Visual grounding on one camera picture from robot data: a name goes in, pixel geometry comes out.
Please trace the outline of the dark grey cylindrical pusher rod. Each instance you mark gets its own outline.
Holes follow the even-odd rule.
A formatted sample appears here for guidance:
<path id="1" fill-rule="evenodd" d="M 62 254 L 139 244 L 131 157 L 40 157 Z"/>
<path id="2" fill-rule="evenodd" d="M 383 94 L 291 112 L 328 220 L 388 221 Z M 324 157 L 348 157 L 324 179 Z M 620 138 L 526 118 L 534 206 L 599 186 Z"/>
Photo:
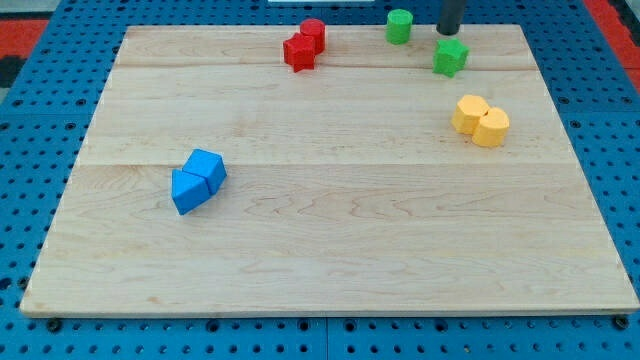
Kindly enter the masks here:
<path id="1" fill-rule="evenodd" d="M 443 0 L 436 30 L 441 35 L 456 35 L 464 17 L 467 0 Z"/>

